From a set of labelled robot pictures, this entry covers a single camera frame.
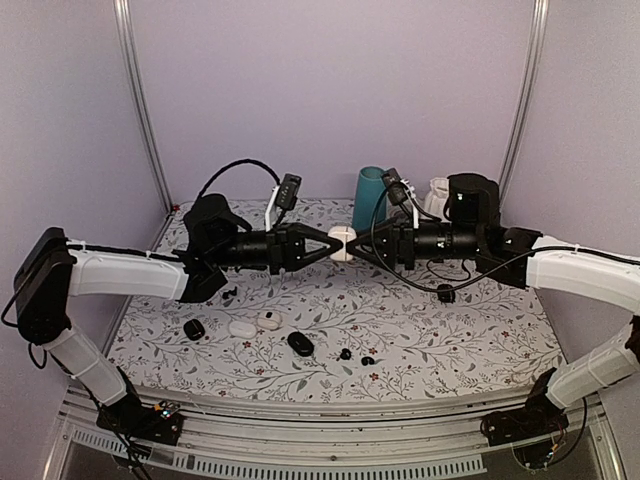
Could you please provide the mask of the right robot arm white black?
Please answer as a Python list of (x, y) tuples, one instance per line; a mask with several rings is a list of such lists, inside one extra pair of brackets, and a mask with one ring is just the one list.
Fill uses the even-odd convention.
[(419, 260), (471, 259), (479, 278), (516, 288), (550, 289), (599, 300), (631, 313), (629, 325), (581, 358), (541, 376), (517, 427), (537, 436), (556, 411), (639, 371), (639, 260), (582, 247), (500, 220), (499, 187), (475, 173), (448, 177), (443, 215), (372, 223), (346, 245), (348, 253), (389, 273)]

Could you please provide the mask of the cream earbud case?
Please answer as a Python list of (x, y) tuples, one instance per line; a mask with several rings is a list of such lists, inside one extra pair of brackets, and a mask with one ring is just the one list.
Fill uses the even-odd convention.
[(352, 261), (353, 255), (347, 252), (347, 244), (356, 239), (356, 231), (350, 226), (334, 226), (328, 231), (328, 236), (341, 242), (341, 249), (332, 253), (330, 259), (335, 262)]

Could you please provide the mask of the black earbud charging case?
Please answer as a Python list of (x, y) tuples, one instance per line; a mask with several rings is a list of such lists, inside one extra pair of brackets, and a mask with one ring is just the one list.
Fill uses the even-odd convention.
[(452, 285), (440, 284), (436, 287), (438, 301), (444, 304), (452, 304), (456, 300), (456, 292)]

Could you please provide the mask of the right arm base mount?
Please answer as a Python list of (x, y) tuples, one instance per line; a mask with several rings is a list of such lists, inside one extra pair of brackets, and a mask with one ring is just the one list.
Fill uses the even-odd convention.
[(565, 410), (546, 397), (548, 383), (555, 372), (553, 367), (535, 381), (522, 407), (494, 411), (482, 417), (480, 432), (490, 446), (531, 439), (569, 426)]

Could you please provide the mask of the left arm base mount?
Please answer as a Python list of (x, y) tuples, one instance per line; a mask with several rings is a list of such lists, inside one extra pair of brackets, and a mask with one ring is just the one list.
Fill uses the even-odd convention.
[(101, 405), (96, 425), (123, 437), (176, 446), (185, 417), (165, 408), (147, 407), (134, 399), (122, 399), (113, 405)]

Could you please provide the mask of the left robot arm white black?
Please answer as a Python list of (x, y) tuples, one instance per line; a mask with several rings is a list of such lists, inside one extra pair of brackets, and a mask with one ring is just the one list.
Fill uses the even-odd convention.
[(67, 314), (83, 295), (147, 296), (194, 304), (227, 283), (227, 268), (295, 272), (343, 247), (342, 241), (301, 223), (255, 230), (221, 194), (195, 201), (183, 217), (186, 250), (166, 256), (72, 243), (63, 229), (47, 229), (14, 277), (15, 327), (42, 347), (98, 400), (128, 434), (148, 426), (148, 412), (124, 373), (110, 363)]

